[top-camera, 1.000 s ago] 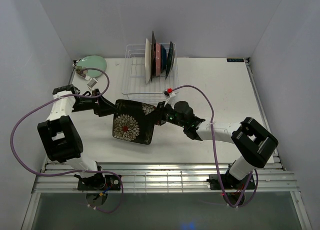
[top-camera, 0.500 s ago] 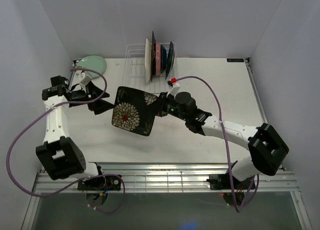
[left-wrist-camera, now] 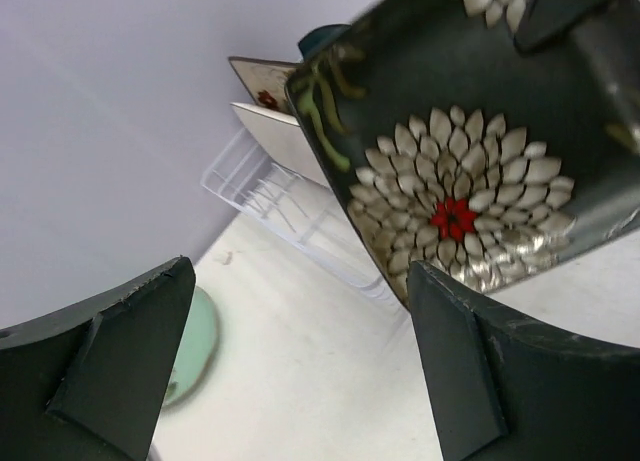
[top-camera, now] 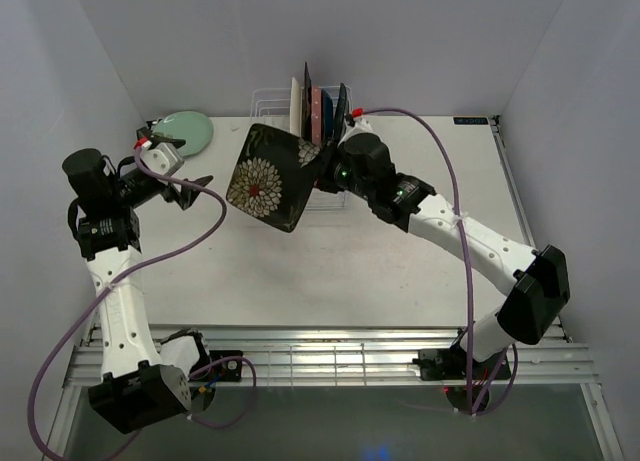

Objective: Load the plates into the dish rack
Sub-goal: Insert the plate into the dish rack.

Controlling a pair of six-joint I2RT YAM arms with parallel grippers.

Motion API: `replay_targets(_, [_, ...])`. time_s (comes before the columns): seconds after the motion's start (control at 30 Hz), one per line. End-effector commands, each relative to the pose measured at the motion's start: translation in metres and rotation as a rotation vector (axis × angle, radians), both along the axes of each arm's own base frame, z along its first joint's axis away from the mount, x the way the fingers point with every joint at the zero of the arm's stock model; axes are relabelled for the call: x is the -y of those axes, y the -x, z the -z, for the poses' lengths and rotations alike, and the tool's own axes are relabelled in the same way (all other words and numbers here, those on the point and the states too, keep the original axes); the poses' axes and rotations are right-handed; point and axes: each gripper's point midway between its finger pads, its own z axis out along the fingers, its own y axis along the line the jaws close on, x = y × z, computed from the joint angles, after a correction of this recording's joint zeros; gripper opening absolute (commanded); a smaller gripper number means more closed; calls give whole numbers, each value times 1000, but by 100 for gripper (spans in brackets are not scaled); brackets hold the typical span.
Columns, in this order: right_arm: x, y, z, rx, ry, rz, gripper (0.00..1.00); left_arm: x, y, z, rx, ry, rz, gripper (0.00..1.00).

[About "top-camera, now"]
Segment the mint green round plate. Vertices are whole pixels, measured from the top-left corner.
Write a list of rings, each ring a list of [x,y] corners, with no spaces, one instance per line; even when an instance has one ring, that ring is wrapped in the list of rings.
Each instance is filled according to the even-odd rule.
[[[211,143],[214,134],[211,120],[196,111],[172,113],[154,121],[151,130],[166,138],[184,140],[185,144],[178,148],[183,158],[201,153]]]

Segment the dark blue leaf plate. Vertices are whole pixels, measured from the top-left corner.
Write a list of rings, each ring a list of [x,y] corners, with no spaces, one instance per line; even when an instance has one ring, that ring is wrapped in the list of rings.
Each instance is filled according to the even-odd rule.
[[[321,90],[321,101],[322,101],[322,141],[328,142],[333,137],[334,130],[334,111],[333,111],[333,100],[331,99],[329,93],[322,89]]]

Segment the pink polka dot plate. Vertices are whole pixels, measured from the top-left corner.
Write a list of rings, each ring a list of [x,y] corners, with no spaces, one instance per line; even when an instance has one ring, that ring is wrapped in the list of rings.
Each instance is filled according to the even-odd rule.
[[[322,94],[317,86],[311,88],[311,141],[314,145],[322,144]]]

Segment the black floral square plate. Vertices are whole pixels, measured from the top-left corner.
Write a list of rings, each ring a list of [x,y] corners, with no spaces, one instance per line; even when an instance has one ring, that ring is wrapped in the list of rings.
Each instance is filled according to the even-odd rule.
[[[226,201],[275,229],[292,232],[324,165],[326,146],[279,128],[250,126],[226,191]]]

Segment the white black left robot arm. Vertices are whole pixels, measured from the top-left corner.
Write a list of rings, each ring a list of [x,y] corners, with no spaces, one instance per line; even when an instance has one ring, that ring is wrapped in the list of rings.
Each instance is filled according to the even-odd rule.
[[[175,188],[138,168],[120,174],[94,148],[69,155],[62,169],[76,194],[68,210],[72,235],[102,299],[101,381],[88,390],[91,408],[123,434],[188,412],[195,396],[189,379],[205,378],[212,357],[193,328],[154,342],[141,275],[131,270],[142,260],[135,210],[157,195],[186,210],[210,177]]]

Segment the white rectangular plate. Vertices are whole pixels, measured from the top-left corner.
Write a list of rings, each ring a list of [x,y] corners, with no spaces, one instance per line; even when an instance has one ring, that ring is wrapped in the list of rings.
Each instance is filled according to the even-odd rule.
[[[298,80],[291,79],[290,105],[289,105],[289,131],[294,136],[301,137],[302,125],[302,87]]]

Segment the teal leaf-shaped plate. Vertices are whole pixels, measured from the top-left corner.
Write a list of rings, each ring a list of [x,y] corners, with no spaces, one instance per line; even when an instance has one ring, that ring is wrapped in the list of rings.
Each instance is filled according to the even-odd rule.
[[[336,143],[343,136],[345,117],[349,111],[348,90],[344,83],[339,85],[338,101],[334,111],[332,140]]]

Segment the cream floral square plate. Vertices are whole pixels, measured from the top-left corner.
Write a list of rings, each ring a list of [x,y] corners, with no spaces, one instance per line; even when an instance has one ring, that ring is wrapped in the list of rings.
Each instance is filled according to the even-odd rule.
[[[309,73],[308,63],[304,64],[304,85],[301,109],[301,135],[306,141],[312,140],[312,81]]]

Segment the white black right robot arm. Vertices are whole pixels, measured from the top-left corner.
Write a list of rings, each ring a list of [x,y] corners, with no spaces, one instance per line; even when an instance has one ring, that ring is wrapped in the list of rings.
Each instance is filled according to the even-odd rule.
[[[504,302],[460,333],[440,359],[464,378],[514,343],[536,345],[570,298],[565,253],[512,241],[455,212],[420,179],[399,173],[379,136],[355,132],[337,144],[324,180],[364,199],[380,220],[429,241],[490,281]]]

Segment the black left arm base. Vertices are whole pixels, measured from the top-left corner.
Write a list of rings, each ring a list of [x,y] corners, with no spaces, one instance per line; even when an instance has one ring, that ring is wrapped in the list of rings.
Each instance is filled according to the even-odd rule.
[[[241,350],[210,350],[209,362],[225,361],[210,367],[203,379],[207,382],[239,382],[242,379],[242,357]]]

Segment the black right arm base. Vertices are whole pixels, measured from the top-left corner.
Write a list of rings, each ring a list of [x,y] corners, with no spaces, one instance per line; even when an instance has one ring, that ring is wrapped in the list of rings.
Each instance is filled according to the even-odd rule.
[[[486,381],[494,369],[496,380],[508,380],[511,368],[506,358],[499,360],[500,354],[492,355],[483,362],[472,362],[473,382]],[[421,349],[412,359],[419,370],[422,381],[465,380],[467,378],[466,353],[461,349]]]

